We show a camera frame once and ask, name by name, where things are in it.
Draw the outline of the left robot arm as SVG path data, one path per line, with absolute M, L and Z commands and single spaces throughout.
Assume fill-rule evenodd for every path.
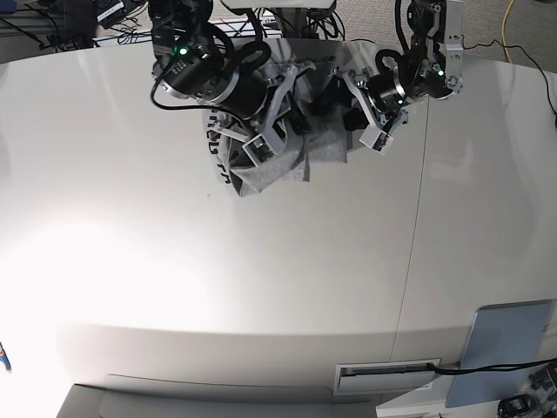
M 406 39 L 401 23 L 402 2 L 394 3 L 394 21 L 402 51 L 383 48 L 375 53 L 376 75 L 366 80 L 363 104 L 371 115 L 352 108 L 344 117 L 347 131 L 377 124 L 391 133 L 408 105 L 424 97 L 444 99 L 462 88 L 464 56 L 462 1 L 411 1 L 406 21 L 413 34 Z

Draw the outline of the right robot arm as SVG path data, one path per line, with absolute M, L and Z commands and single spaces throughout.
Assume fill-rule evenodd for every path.
M 203 113 L 210 145 L 260 158 L 304 144 L 307 127 L 293 88 L 311 62 L 279 61 L 255 12 L 243 9 L 254 37 L 242 44 L 211 23 L 210 1 L 152 1 L 156 62 L 150 100 L 163 111 Z

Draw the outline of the arm base mount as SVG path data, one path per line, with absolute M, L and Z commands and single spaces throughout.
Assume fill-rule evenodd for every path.
M 145 0 L 96 0 L 93 2 L 93 6 L 97 23 L 108 30 L 115 24 L 123 22 L 145 3 Z

